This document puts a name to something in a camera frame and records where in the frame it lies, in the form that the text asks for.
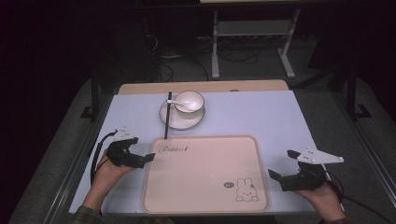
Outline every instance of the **cartoon bunny print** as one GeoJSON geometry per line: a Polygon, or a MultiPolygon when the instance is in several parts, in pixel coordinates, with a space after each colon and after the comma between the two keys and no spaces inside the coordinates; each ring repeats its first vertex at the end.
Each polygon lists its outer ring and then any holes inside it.
{"type": "Polygon", "coordinates": [[[237,182],[236,200],[238,202],[257,202],[257,190],[254,188],[253,181],[250,178],[239,178],[237,182]]]}

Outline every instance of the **white tabletop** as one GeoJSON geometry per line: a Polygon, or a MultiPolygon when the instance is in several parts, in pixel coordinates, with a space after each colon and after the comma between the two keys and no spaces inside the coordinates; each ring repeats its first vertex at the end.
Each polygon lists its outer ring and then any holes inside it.
{"type": "MultiPolygon", "coordinates": [[[[205,97],[205,117],[187,131],[170,129],[169,136],[238,135],[253,136],[260,148],[270,207],[266,215],[278,213],[312,212],[312,206],[293,192],[282,191],[271,179],[267,170],[281,175],[296,175],[297,161],[287,156],[287,150],[302,152],[308,147],[316,149],[304,116],[292,91],[233,91],[202,92],[205,97]]],[[[159,110],[167,93],[116,95],[106,115],[98,142],[114,130],[126,127],[139,138],[130,150],[146,155],[151,143],[164,135],[164,124],[159,110]]],[[[110,144],[106,140],[102,152],[110,144]]],[[[69,212],[75,213],[90,189],[92,156],[81,178],[69,212]]],[[[102,206],[103,213],[127,216],[146,214],[142,208],[147,169],[137,169],[126,175],[110,191],[102,206]]]]}

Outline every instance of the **spoon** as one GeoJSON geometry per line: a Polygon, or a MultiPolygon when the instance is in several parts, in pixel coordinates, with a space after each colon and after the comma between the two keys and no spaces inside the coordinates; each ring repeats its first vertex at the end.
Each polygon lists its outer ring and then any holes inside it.
{"type": "Polygon", "coordinates": [[[187,109],[192,110],[192,111],[196,110],[196,107],[194,105],[192,105],[192,104],[189,104],[189,103],[181,103],[179,101],[174,101],[174,100],[167,100],[166,103],[181,105],[181,106],[186,107],[187,109]]]}

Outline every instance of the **chopstick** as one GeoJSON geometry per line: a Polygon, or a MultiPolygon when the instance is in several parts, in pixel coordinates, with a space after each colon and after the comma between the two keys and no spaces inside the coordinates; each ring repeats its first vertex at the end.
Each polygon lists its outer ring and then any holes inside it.
{"type": "MultiPolygon", "coordinates": [[[[168,93],[168,100],[172,100],[172,92],[168,93]]],[[[171,112],[171,104],[167,103],[166,106],[166,122],[165,122],[165,137],[164,139],[168,139],[168,129],[169,129],[169,114],[171,112]]]]}

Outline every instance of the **saucer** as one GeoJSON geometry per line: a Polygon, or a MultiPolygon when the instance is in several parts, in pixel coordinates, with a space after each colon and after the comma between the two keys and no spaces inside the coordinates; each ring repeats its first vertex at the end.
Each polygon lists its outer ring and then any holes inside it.
{"type": "MultiPolygon", "coordinates": [[[[163,102],[160,108],[160,118],[164,124],[166,124],[166,109],[168,103],[163,102]]],[[[184,119],[181,117],[180,112],[177,111],[175,104],[170,104],[170,114],[169,114],[169,128],[176,130],[186,130],[194,125],[198,124],[205,115],[205,108],[197,111],[197,115],[193,119],[184,119]]]]}

